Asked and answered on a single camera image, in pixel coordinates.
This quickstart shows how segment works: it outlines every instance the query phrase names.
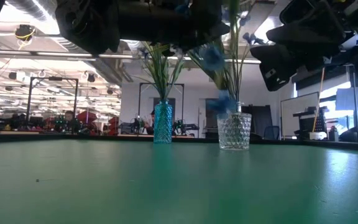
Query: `air duct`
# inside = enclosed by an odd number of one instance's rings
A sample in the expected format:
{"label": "air duct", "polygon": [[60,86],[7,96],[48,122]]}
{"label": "air duct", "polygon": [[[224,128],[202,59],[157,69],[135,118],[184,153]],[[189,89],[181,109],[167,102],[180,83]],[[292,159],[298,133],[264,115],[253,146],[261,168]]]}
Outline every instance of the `air duct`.
{"label": "air duct", "polygon": [[[43,33],[50,35],[60,33],[54,14],[57,7],[55,0],[6,0],[6,2],[17,10],[32,16],[37,21],[37,28]],[[69,52],[85,53],[83,49],[63,37],[53,38],[53,40]],[[108,63],[106,63],[106,59],[97,58],[95,61],[85,63],[94,67],[107,82],[118,85],[121,84],[122,77],[119,73],[110,69]]]}

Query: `vase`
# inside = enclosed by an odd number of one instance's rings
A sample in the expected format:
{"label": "vase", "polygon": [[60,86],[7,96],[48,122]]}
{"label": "vase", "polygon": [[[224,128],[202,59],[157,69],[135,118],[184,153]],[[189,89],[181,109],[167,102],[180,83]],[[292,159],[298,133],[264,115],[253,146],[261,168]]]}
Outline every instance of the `vase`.
{"label": "vase", "polygon": [[170,144],[172,142],[172,106],[161,101],[154,108],[154,143]]}
{"label": "vase", "polygon": [[218,115],[219,147],[228,151],[249,149],[252,115],[241,113],[241,104],[232,112]]}

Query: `textured glass vase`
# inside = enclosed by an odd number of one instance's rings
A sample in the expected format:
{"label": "textured glass vase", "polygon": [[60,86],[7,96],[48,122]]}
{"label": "textured glass vase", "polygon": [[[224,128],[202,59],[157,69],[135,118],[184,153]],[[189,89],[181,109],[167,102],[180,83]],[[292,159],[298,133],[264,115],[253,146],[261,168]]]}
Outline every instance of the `textured glass vase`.
{"label": "textured glass vase", "polygon": [[222,150],[249,149],[251,114],[235,112],[218,115],[219,147]]}
{"label": "textured glass vase", "polygon": [[154,108],[154,143],[170,144],[172,142],[172,106],[161,101]]}

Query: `whiteboard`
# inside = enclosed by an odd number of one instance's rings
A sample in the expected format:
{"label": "whiteboard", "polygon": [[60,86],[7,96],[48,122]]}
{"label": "whiteboard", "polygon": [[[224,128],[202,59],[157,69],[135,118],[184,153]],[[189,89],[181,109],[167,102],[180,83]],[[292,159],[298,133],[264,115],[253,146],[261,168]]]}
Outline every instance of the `whiteboard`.
{"label": "whiteboard", "polygon": [[282,135],[295,136],[294,131],[299,130],[299,117],[293,114],[304,112],[309,106],[317,106],[317,103],[318,92],[281,101]]}

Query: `green table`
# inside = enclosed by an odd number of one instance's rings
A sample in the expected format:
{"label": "green table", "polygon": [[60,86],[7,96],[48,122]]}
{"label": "green table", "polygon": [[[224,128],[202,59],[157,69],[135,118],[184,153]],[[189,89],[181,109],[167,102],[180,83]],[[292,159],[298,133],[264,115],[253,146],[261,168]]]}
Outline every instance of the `green table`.
{"label": "green table", "polygon": [[355,224],[358,151],[0,143],[0,223]]}

